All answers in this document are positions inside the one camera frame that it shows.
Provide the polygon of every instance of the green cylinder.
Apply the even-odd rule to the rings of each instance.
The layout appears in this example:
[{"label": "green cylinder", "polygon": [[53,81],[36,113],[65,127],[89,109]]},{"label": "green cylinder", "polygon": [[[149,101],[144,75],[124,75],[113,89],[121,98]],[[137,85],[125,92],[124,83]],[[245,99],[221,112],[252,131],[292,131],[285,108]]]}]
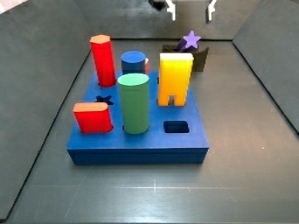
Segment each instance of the green cylinder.
[{"label": "green cylinder", "polygon": [[148,130],[149,78],[142,73],[128,73],[117,78],[124,131],[141,134]]}]

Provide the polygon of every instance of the purple star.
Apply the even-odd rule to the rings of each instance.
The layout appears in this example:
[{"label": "purple star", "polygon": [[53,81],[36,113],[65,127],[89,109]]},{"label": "purple star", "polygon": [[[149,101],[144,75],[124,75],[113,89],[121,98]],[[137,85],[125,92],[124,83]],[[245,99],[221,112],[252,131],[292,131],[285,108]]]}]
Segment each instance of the purple star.
[{"label": "purple star", "polygon": [[197,48],[197,41],[201,39],[200,36],[193,35],[193,31],[189,32],[188,36],[182,36],[182,39],[186,41],[185,48],[189,48],[190,46]]},{"label": "purple star", "polygon": [[193,35],[193,31],[189,32],[188,36],[182,36],[178,44],[173,50],[178,53],[190,53],[197,49],[197,41],[201,39],[200,36]]}]

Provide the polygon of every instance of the gray wall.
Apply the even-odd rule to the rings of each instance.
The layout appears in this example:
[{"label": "gray wall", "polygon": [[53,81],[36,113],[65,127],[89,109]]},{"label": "gray wall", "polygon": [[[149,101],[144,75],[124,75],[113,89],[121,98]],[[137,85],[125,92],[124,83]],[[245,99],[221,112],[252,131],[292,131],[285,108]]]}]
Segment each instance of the gray wall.
[{"label": "gray wall", "polygon": [[233,38],[299,133],[299,1],[262,0]]},{"label": "gray wall", "polygon": [[2,221],[89,53],[89,28],[70,0],[29,0],[0,15],[0,32]]},{"label": "gray wall", "polygon": [[157,12],[146,0],[73,0],[88,20],[93,34],[112,38],[178,39],[189,30],[204,39],[232,39],[260,0],[218,0],[212,21],[205,24],[209,0],[173,0],[177,19]]}]

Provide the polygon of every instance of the square hole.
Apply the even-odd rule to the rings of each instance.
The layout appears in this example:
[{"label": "square hole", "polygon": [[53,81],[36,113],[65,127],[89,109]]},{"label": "square hole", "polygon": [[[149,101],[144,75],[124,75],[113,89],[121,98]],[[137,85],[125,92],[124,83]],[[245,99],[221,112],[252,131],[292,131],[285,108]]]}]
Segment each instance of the square hole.
[{"label": "square hole", "polygon": [[185,121],[162,122],[164,133],[189,133],[188,123]]}]

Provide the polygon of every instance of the star-shaped hole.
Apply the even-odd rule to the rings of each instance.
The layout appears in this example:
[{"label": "star-shaped hole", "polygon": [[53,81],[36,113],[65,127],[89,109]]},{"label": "star-shaped hole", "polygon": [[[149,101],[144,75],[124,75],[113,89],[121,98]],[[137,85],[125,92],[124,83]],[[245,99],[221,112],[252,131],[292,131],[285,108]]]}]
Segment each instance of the star-shaped hole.
[{"label": "star-shaped hole", "polygon": [[113,105],[114,103],[109,100],[110,97],[112,97],[110,95],[109,96],[105,96],[105,97],[97,95],[96,102],[104,102],[106,105]]}]

